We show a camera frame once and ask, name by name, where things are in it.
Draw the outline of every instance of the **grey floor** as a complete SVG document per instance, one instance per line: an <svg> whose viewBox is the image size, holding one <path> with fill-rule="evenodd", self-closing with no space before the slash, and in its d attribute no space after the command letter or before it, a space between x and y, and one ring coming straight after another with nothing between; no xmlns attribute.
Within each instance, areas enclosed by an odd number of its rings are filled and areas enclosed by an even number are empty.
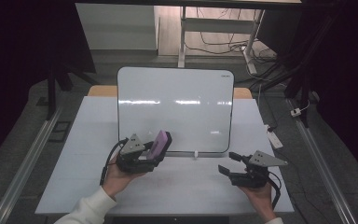
<svg viewBox="0 0 358 224"><path fill-rule="evenodd" d="M119 54L114 52L93 52L97 74L90 74L102 84L116 84L117 70L122 66L156 66L175 67L177 57L161 57L157 55L142 55L139 53ZM259 71L268 68L268 64L258 64ZM250 78L243 66L243 58L187 58L186 67L203 69L227 69L231 71L236 81ZM66 125L72 123L82 98L87 95L91 85L82 79L71 75L74 87L67 92L68 103L65 105L58 122ZM241 82L236 86L249 87L253 81ZM275 133L284 147L275 151L275 156L289 161L290 165L283 167L282 174L290 193L294 213L279 214L285 223L341 223L334 202L329 196L324 182L315 167L309 150L296 126L296 119L289 115L290 107L283 97L284 86L277 86L265 94L253 96L259 102L260 113L265 123L278 125ZM47 107L41 104L47 97L47 83L43 81L30 89L29 102L24 108L15 127L0 148L0 200L4 196L14 174L19 169L27 150L33 143L41 128ZM358 163L335 135L334 131L323 121L316 111L317 101L311 100L309 107L310 130L317 140L328 166L331 169L351 211L358 221ZM65 133L52 133L21 192L7 223L53 223L57 217L42 217L34 214L49 176L60 156ZM262 223L256 215L230 217L229 223Z"/></svg>

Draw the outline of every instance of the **wooden panel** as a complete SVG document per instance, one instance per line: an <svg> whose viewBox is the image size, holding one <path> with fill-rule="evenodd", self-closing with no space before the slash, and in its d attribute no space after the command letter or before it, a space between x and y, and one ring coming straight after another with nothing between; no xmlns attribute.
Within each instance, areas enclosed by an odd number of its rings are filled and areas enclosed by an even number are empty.
<svg viewBox="0 0 358 224"><path fill-rule="evenodd" d="M92 86L88 96L117 96L117 86ZM234 88L234 99L252 99L252 94L247 88Z"/></svg>

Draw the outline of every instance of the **black clamp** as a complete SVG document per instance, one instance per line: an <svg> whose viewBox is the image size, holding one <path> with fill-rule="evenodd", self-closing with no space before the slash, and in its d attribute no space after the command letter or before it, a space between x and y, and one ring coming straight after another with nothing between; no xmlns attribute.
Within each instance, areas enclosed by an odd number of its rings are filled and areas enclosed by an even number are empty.
<svg viewBox="0 0 358 224"><path fill-rule="evenodd" d="M109 157L101 174L100 185L103 184L110 158L117 147L121 147L117 153L116 165L125 173L141 174L152 172L155 167L164 160L165 154L172 142L169 132L160 131L155 141L143 144L136 134L131 138L119 141L111 150ZM147 151L146 160L140 160L139 157Z"/></svg>
<svg viewBox="0 0 358 224"><path fill-rule="evenodd" d="M275 189L275 198L272 202L274 208L281 196L280 187L269 178L270 166L287 165L287 161L279 160L261 151L253 156L241 156L235 152L229 152L228 156L234 161L242 161L246 165L246 173L231 173L228 168L218 165L219 173L228 176L233 186L259 189L266 186L267 182Z"/></svg>

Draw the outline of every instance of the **white table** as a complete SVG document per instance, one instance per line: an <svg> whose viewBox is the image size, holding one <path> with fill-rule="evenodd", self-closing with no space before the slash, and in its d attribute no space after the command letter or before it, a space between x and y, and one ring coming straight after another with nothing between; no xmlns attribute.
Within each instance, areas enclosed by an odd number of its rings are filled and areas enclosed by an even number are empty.
<svg viewBox="0 0 358 224"><path fill-rule="evenodd" d="M62 154L36 208L37 214L72 211L99 187L101 171L117 142L117 98L84 98ZM230 148L241 155L273 155L255 100L234 100ZM218 173L221 164L243 172L244 164L221 158L166 157L154 172L135 179L117 196L114 216L233 216L253 213L246 196ZM278 167L270 171L282 177ZM286 187L276 212L294 212Z"/></svg>

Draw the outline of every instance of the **floor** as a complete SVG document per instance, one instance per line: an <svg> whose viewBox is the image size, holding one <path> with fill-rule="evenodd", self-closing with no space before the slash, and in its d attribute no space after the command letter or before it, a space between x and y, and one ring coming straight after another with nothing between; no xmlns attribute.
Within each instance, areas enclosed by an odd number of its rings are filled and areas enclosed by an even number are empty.
<svg viewBox="0 0 358 224"><path fill-rule="evenodd" d="M228 35L224 35L223 38L227 41ZM122 66L176 67L176 49L170 51L170 53L168 49L165 50L167 51L160 52L160 55L142 54L140 52L93 51L92 56L97 73L89 74L89 76L101 84L114 85L116 84L117 71ZM330 192L326 187L315 159L312 157L311 150L301 134L300 122L290 116L291 104L297 104L297 99L289 101L284 98L282 91L287 83L282 83L264 93L259 93L258 83L254 85L258 79L248 75L243 64L244 59L240 55L190 56L186 59L186 67L188 68L227 69L234 74L236 87L249 88L253 86L253 96L259 104L263 121L276 127L274 132L282 141L283 148L274 152L276 157L290 163L289 166L283 167L281 171L296 210L294 213L278 214L278 216L282 217L285 223L343 223L340 213L337 211L336 201L332 197L335 192ZM273 63L257 63L255 66L260 73L263 73L272 65ZM272 75L277 76L279 73L280 71L277 70ZM77 76L71 75L70 78L74 83L71 91L60 92L57 90L59 96L65 95L67 102L57 120L58 124L61 125L73 123L82 98L87 95L91 87L89 83ZM45 123L48 113L46 98L46 81L42 81L30 89L27 106L24 107L15 127L0 148L0 202L13 176L21 167L39 130ZM356 223L358 223L358 162L335 132L321 118L316 109L317 104L317 99L311 98L308 108L309 131L327 161L329 171L349 205L351 213L357 220ZM13 209L8 211L7 223L53 223L59 218L42 217L34 214L64 145L65 132L55 131L48 136L48 141L44 145L28 181L21 190L19 199ZM119 223L119 221L109 217L105 223ZM262 220L257 215L250 214L230 217L228 222L230 224L262 223Z"/></svg>

